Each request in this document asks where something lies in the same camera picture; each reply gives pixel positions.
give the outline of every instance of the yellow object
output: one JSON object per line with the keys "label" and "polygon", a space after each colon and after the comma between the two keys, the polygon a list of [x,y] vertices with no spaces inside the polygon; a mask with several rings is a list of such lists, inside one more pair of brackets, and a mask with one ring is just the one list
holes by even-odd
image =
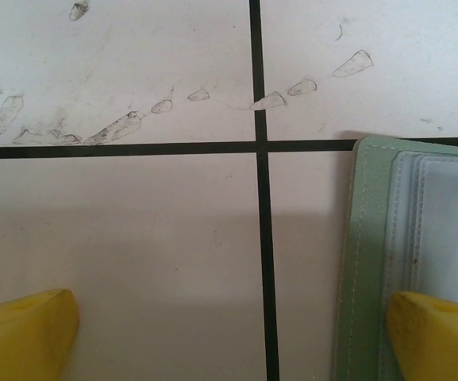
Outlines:
{"label": "yellow object", "polygon": [[458,304],[414,292],[393,295],[387,331],[406,381],[458,380]]}
{"label": "yellow object", "polygon": [[79,327],[68,290],[0,304],[0,381],[57,381]]}

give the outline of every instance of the pale green folder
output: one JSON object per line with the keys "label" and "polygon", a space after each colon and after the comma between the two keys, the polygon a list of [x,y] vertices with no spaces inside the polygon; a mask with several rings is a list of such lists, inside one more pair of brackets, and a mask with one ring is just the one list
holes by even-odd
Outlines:
{"label": "pale green folder", "polygon": [[394,158],[402,151],[458,156],[458,147],[388,137],[360,140],[355,150],[352,199],[345,233],[339,291],[336,381],[397,381],[396,363],[382,370],[379,332],[387,207]]}

